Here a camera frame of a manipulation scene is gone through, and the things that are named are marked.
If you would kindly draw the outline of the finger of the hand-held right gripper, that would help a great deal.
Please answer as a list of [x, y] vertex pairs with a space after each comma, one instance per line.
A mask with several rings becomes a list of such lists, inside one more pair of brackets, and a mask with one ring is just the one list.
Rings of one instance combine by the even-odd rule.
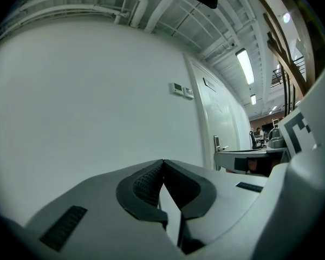
[[268, 177], [276, 165], [287, 162], [287, 149], [221, 151], [216, 152], [213, 158], [216, 165], [227, 172]]

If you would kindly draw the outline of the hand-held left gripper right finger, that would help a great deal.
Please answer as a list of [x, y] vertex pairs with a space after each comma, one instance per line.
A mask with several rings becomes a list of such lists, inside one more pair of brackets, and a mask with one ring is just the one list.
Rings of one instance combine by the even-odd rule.
[[213, 243], [259, 197], [268, 178], [164, 160], [162, 210], [167, 236], [183, 254]]

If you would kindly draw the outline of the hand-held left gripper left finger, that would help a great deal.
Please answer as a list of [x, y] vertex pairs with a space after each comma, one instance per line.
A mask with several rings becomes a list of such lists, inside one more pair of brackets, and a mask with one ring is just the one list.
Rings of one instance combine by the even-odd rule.
[[157, 207], [163, 161], [90, 177], [20, 226], [5, 223], [37, 259], [182, 259]]

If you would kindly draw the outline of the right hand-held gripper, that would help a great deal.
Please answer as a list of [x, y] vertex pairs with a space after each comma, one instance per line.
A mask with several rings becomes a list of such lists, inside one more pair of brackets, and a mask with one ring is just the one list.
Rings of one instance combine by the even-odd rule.
[[294, 156], [273, 169], [244, 216], [192, 259], [325, 259], [325, 68], [279, 127]]

